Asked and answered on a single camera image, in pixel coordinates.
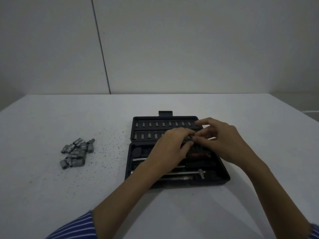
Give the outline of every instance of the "forearm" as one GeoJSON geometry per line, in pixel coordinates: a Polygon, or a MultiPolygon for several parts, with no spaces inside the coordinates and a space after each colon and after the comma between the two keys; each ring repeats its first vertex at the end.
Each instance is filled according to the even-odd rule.
{"type": "Polygon", "coordinates": [[[307,238],[311,225],[281,187],[268,166],[256,155],[241,168],[252,181],[260,203],[278,239],[307,238]]]}
{"type": "Polygon", "coordinates": [[[159,179],[151,171],[143,163],[139,165],[132,175],[93,210],[93,222],[99,239],[112,238],[131,209],[159,179]]]}

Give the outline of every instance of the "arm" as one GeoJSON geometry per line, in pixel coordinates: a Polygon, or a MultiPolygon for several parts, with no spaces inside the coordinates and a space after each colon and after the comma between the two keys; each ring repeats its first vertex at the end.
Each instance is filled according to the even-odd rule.
{"type": "Polygon", "coordinates": [[[237,129],[212,118],[198,120],[196,124],[210,126],[195,133],[195,143],[210,148],[247,174],[276,237],[307,238],[312,231],[310,223],[237,129]]]}
{"type": "Polygon", "coordinates": [[[147,160],[93,210],[93,222],[99,239],[112,238],[144,193],[185,158],[193,142],[187,142],[182,148],[181,144],[186,136],[194,133],[185,128],[166,131],[147,160]]]}

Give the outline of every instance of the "open tool case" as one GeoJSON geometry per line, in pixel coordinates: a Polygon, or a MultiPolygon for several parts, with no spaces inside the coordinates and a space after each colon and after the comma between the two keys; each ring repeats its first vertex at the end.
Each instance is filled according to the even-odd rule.
{"type": "MultiPolygon", "coordinates": [[[[167,130],[176,127],[194,131],[203,129],[194,124],[196,120],[198,118],[195,116],[175,117],[172,111],[159,111],[158,117],[134,117],[125,179],[149,156],[157,140],[167,130]]],[[[186,137],[183,144],[191,139],[186,137]]],[[[186,158],[151,188],[223,185],[229,180],[229,174],[220,158],[208,148],[194,144],[186,158]]]]}

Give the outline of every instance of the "person's left hand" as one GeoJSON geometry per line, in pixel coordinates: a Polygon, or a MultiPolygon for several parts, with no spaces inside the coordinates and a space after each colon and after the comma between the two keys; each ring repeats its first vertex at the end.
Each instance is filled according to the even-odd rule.
{"type": "Polygon", "coordinates": [[[190,147],[194,144],[189,141],[181,144],[185,137],[193,135],[195,131],[188,128],[173,128],[167,130],[157,141],[148,158],[142,163],[148,169],[152,169],[159,177],[174,169],[186,156],[190,147]]]}

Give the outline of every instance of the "hand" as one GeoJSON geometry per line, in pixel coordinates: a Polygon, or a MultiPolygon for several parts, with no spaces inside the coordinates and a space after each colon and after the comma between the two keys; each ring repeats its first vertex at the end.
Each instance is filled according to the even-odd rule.
{"type": "Polygon", "coordinates": [[[258,159],[234,126],[213,118],[198,120],[195,124],[210,126],[196,132],[193,141],[216,152],[227,162],[241,167],[255,158],[258,159]]]}
{"type": "Polygon", "coordinates": [[[148,169],[154,170],[157,176],[162,177],[185,158],[186,153],[194,143],[189,141],[182,148],[181,144],[185,137],[194,133],[195,131],[182,127],[167,130],[141,165],[147,166],[148,169]]]}

